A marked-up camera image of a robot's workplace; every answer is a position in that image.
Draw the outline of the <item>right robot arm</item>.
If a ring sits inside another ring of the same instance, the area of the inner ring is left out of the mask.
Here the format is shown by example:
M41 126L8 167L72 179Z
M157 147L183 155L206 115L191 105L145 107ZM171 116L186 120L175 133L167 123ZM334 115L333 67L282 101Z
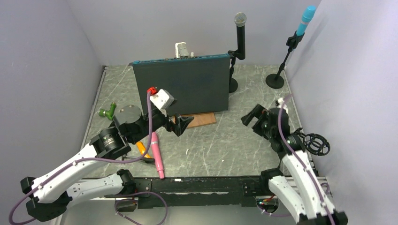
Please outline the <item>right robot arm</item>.
M283 172L273 168L261 172L259 190L281 200L298 225L346 225L347 215L335 208L310 165L308 151L314 151L309 146L312 142L300 129L291 132L286 108L277 104L267 109L257 104L241 121L248 126L254 118L257 121L252 130L270 142L296 184L293 188Z

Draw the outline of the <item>green plastic fitting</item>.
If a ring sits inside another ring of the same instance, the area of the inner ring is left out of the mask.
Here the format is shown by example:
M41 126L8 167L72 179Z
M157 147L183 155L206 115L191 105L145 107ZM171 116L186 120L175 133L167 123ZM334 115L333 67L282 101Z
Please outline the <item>green plastic fitting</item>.
M100 117L105 117L105 118L107 118L108 120L112 121L112 120L113 120L114 113L115 113L116 107L117 107L117 104L116 104L115 102L112 102L112 103L110 104L110 108L109 108L108 110L102 109L102 108L99 109L99 110L98 110L98 115L99 115Z

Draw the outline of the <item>pink microphone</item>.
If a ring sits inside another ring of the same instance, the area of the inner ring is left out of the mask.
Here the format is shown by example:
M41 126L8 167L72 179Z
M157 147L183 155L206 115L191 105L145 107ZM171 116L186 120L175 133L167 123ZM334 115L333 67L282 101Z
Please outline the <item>pink microphone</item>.
M161 152L158 143L158 136L155 132L152 132L151 136L151 150L153 153L153 158L155 160L155 167L160 179L165 178L164 166L163 161L161 158Z

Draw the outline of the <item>black tripod shock mount stand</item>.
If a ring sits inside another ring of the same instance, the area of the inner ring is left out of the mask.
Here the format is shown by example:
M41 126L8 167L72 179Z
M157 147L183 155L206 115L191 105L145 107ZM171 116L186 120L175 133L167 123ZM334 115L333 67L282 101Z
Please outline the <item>black tripod shock mount stand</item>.
M330 152L330 143L325 137L316 133L305 134L302 130L300 127L293 133L301 138L308 152L316 156L325 156Z

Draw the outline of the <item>wooden base plate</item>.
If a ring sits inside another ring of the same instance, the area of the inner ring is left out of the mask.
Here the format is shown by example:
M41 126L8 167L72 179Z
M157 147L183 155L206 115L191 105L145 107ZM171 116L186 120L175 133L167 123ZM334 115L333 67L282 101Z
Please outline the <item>wooden base plate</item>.
M196 128L206 125L211 125L216 123L216 118L214 112L207 113L197 113L197 114L187 114L182 115L182 117L193 117L193 121L189 123L186 129Z

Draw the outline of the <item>dark teal panel board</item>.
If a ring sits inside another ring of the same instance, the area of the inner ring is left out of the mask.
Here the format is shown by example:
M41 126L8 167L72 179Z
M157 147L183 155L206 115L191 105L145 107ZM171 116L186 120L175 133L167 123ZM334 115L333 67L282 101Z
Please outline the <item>dark teal panel board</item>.
M169 115L210 113L229 108L230 56L225 54L137 60L129 64L135 75L141 107L147 113L146 92L164 89L177 102Z

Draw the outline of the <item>blue microphone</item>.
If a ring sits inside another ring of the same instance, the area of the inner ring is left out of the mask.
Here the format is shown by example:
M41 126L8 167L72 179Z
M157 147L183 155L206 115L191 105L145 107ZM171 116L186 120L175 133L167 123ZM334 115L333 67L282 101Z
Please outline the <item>blue microphone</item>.
M301 22L295 32L297 36L304 35L309 23L314 17L315 12L316 12L316 6L314 5L310 5L305 9L301 17Z

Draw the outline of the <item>black round base mic stand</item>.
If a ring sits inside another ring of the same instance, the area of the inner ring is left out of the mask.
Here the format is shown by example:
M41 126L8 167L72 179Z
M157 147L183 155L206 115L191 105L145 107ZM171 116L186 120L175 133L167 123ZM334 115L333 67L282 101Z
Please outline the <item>black round base mic stand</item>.
M235 78L232 77L234 74L234 65L237 59L239 60L245 59L245 53L237 49L235 51L232 50L228 51L228 54L230 56L229 93L233 93L238 89L238 82L236 81Z

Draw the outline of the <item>black stand with blue mic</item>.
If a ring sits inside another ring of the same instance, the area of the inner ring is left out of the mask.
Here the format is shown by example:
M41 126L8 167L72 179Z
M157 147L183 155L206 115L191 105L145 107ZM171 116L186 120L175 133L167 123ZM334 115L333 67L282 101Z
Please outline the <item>black stand with blue mic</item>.
M288 46L288 50L287 50L287 54L283 60L283 62L281 63L281 65L279 66L279 69L277 71L277 73L274 74L269 74L265 81L268 87L271 87L273 89L280 89L284 86L284 79L281 76L282 71L284 70L285 66L286 66L286 62L287 59L290 55L290 53L297 48L298 44L301 42L301 40L303 39L303 36L305 35L304 32L299 33L299 31L297 30L293 36L289 37L287 39L286 45Z

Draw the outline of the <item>black front mounting rail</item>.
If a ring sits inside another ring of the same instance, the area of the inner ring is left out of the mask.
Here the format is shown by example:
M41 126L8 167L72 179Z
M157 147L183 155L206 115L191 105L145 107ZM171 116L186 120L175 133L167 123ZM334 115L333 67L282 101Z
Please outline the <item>black front mounting rail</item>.
M277 197L262 187L259 176L136 177L138 209L183 206L278 206Z

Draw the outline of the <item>black handheld microphone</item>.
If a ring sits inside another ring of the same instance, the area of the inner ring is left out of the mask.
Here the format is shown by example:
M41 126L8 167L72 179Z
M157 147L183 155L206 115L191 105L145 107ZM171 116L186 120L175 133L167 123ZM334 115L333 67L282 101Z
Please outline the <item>black handheld microphone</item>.
M245 23L247 17L244 13L239 12L234 17L234 22L237 30L237 50L235 55L238 59L245 59Z

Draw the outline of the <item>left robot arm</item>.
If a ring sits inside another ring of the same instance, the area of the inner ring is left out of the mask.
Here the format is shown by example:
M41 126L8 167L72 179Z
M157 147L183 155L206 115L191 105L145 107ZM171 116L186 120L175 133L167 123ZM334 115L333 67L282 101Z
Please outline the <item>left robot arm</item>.
M22 179L27 213L32 219L45 222L93 198L128 197L136 193L136 182L127 169L96 180L83 181L83 178L107 164L122 164L121 157L130 152L132 144L145 137L151 139L153 132L161 127L181 136L193 117L176 114L171 119L166 108L173 103L172 97L155 94L147 99L146 114L135 105L125 106L113 117L109 127L101 130L72 158L41 177Z

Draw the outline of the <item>white grey device behind board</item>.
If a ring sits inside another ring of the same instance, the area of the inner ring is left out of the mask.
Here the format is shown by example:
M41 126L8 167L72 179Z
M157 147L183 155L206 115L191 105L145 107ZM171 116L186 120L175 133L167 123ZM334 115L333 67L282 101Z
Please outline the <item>white grey device behind board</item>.
M194 52L189 52L186 46L186 42L175 43L175 56L176 58L192 58Z

